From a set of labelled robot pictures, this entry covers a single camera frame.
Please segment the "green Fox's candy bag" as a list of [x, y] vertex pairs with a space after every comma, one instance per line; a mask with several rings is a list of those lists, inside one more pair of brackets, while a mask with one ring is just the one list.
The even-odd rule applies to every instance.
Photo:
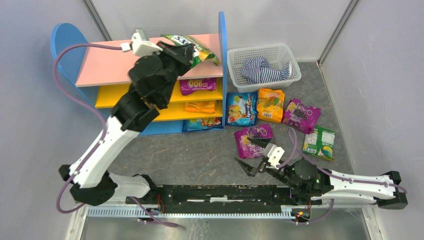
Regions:
[[210, 61], [215, 66], [219, 66], [221, 64], [215, 53], [196, 37], [177, 34], [161, 34], [160, 36], [172, 41], [177, 46], [184, 46], [188, 44], [194, 45], [192, 57], [193, 63], [191, 65], [192, 69], [204, 61]]

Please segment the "blue Blendy candy bag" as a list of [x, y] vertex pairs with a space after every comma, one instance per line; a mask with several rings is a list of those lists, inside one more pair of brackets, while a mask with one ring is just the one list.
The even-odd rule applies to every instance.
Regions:
[[233, 127], [252, 127], [258, 119], [258, 93], [228, 92], [226, 95], [225, 124]]

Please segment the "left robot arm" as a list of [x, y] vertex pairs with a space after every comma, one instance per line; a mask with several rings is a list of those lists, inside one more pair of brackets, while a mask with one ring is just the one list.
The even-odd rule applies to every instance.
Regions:
[[177, 78], [192, 68], [195, 46], [143, 40], [124, 42], [117, 50], [131, 51], [138, 57], [128, 71], [131, 87], [109, 117], [100, 118], [102, 131], [81, 158], [59, 168], [64, 187], [73, 199], [91, 206], [111, 198], [142, 198], [150, 191], [148, 176], [122, 176], [110, 173], [108, 168], [124, 147], [159, 116], [160, 110], [168, 107]]

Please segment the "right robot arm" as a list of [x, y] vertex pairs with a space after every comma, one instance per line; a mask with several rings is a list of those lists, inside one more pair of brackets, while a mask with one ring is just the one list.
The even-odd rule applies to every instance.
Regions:
[[248, 140], [263, 148], [259, 165], [253, 167], [239, 158], [234, 160], [249, 177], [268, 173], [282, 183], [283, 189], [274, 193], [273, 197], [284, 205], [320, 204], [326, 200], [376, 205], [386, 210], [402, 210], [408, 205], [397, 171], [364, 176], [319, 168], [306, 158], [289, 164], [283, 161], [285, 151], [275, 145], [273, 138]]

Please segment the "purple 100 bag on shelf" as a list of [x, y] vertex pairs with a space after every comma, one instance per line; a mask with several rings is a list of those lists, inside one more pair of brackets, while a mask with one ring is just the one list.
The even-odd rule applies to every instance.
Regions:
[[214, 91], [217, 88], [217, 78], [196, 78], [179, 80], [179, 89], [183, 96], [191, 95], [197, 91]]

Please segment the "orange mango candy bag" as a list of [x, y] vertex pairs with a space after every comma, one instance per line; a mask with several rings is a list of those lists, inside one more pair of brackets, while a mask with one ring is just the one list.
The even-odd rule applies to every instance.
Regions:
[[270, 123], [281, 123], [284, 115], [285, 93], [282, 90], [260, 88], [257, 96], [258, 119]]

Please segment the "purple grape candy bag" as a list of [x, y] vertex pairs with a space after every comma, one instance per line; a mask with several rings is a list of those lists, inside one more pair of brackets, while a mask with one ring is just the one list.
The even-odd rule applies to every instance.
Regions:
[[281, 122], [304, 134], [311, 134], [320, 116], [321, 108], [305, 105], [301, 100], [292, 98], [285, 108]]

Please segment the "orange candy bag on shelf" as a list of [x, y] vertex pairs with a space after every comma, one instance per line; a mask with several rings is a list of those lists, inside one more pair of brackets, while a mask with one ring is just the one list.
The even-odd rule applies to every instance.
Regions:
[[191, 113], [214, 114], [217, 111], [216, 100], [188, 101], [184, 103], [184, 110]]

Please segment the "blue Blendy bag on shelf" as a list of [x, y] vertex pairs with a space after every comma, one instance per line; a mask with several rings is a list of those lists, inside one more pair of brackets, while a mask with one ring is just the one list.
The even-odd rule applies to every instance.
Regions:
[[223, 128], [221, 117], [186, 119], [182, 124], [183, 133], [210, 131]]

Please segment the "blue pink yellow shelf unit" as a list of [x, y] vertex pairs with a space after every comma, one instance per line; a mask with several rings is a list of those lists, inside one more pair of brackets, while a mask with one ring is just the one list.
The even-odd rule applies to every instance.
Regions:
[[50, 37], [53, 73], [76, 91], [73, 99], [108, 129], [140, 135], [182, 133], [185, 123], [223, 128], [227, 48], [225, 16], [217, 34], [163, 34], [144, 40], [89, 43], [73, 24], [59, 23]]

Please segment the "blue white striped cloth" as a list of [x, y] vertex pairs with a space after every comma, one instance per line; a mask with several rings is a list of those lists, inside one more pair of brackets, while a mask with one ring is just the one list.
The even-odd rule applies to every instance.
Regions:
[[274, 69], [271, 63], [263, 56], [247, 58], [241, 70], [241, 76], [250, 84], [265, 84], [286, 81], [293, 73], [291, 61], [286, 62], [282, 69]]

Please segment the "white plastic mesh basket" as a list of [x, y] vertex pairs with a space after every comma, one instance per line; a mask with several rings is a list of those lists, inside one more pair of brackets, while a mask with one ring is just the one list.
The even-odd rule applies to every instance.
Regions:
[[227, 62], [239, 93], [287, 88], [302, 78], [294, 53], [283, 43], [231, 49]]

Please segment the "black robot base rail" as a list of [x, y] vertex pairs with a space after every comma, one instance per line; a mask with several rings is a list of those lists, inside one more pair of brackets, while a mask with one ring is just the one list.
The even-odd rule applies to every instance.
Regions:
[[126, 204], [160, 207], [164, 214], [211, 217], [270, 216], [285, 207], [318, 206], [321, 200], [297, 197], [283, 185], [160, 185]]

